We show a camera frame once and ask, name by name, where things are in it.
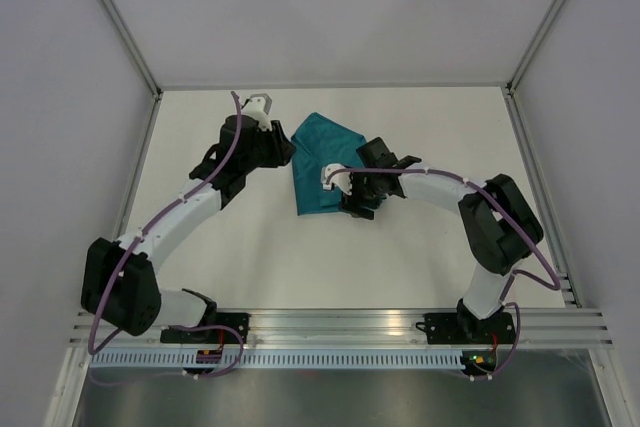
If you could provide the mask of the teal cloth napkin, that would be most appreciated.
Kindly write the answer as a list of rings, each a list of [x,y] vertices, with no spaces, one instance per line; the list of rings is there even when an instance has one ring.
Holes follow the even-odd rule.
[[[356,150],[366,144],[366,138],[313,112],[297,128],[291,142],[296,148],[291,163],[297,214],[339,212],[342,192],[323,189],[322,170],[332,163],[363,167]]]

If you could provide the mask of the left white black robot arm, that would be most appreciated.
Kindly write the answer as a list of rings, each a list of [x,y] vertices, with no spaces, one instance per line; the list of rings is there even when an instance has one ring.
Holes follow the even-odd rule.
[[[115,241],[99,238],[90,245],[82,308],[132,336],[152,326],[181,325],[195,342],[212,340],[218,331],[214,302],[191,289],[160,288],[159,269],[204,221],[230,204],[250,173],[284,167],[294,152],[279,121],[228,117],[218,142],[167,208],[138,231]]]

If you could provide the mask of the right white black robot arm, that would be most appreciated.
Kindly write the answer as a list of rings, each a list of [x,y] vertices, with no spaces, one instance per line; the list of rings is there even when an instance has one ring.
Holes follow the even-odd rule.
[[[485,182],[429,167],[421,158],[401,159],[377,137],[356,150],[363,165],[330,164],[322,186],[339,189],[340,209],[372,220],[383,200],[395,196],[423,201],[457,214],[476,261],[469,287],[456,306],[453,333],[480,343],[506,332],[504,300],[516,266],[534,253],[544,232],[516,182],[498,174]]]

